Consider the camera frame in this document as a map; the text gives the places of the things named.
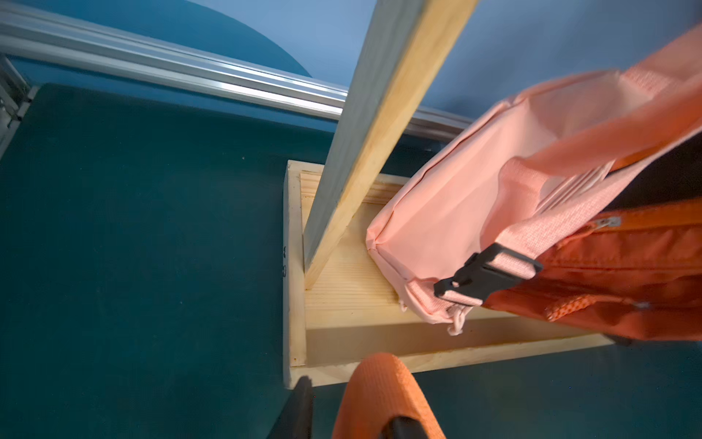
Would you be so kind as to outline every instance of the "pink backpack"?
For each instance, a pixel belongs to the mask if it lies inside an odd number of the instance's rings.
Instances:
[[[549,81],[492,107],[368,228],[400,303],[460,334],[487,295],[536,275],[539,255],[702,130],[700,53],[702,25],[624,73]]]

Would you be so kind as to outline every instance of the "metal bar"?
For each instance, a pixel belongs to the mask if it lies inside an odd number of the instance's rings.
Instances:
[[[338,120],[347,89],[0,1],[0,52]],[[406,133],[448,141],[471,119],[420,108]]]
[[[5,79],[0,76],[0,99],[2,99],[2,103],[10,114],[15,114],[17,113],[17,110],[20,109],[20,106],[17,104],[17,101],[12,94],[12,88],[7,82],[5,82]]]
[[[9,59],[5,55],[0,54],[0,71],[3,72],[3,76],[22,93],[29,91],[29,84],[25,81],[22,75],[15,69]]]
[[[19,126],[20,121],[13,120],[8,125],[7,131],[5,131],[2,138],[0,138],[0,159],[2,159],[2,156],[5,154],[5,151],[7,151],[7,147],[10,146],[12,137],[14,137],[15,132],[17,132],[17,128],[19,128]]]

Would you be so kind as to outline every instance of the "strap buckle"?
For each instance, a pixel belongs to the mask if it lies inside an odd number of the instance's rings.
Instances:
[[[543,270],[543,265],[538,261],[495,242],[480,253],[474,253],[453,277],[436,282],[434,295],[443,299],[446,291],[451,290],[485,301],[495,291],[516,287],[526,279],[488,265],[497,255],[502,253],[531,264],[536,273]]]

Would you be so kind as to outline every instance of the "wooden box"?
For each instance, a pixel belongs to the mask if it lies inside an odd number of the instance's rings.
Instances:
[[[305,290],[303,230],[324,167],[288,162],[284,184],[284,376],[314,386],[346,382],[376,352],[412,372],[508,360],[610,344],[601,334],[486,308],[468,313],[463,334],[403,313],[390,284],[366,252],[366,229],[407,181],[381,174],[311,289]]]

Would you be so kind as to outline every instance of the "wooden board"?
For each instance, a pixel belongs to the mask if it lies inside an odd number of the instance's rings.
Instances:
[[[305,286],[331,253],[477,0],[378,0],[305,226]]]
[[[600,334],[486,308],[468,313],[460,336],[449,336],[447,325],[428,325],[411,311],[403,313],[365,244],[368,224],[406,181],[396,176],[378,176],[319,279],[305,290],[301,235],[323,168],[290,161],[286,175],[285,212],[293,219],[286,226],[284,259],[288,387],[302,375],[315,386],[347,381],[363,357],[378,351],[394,353],[412,372],[422,372],[611,343]],[[291,239],[293,230],[300,239]]]

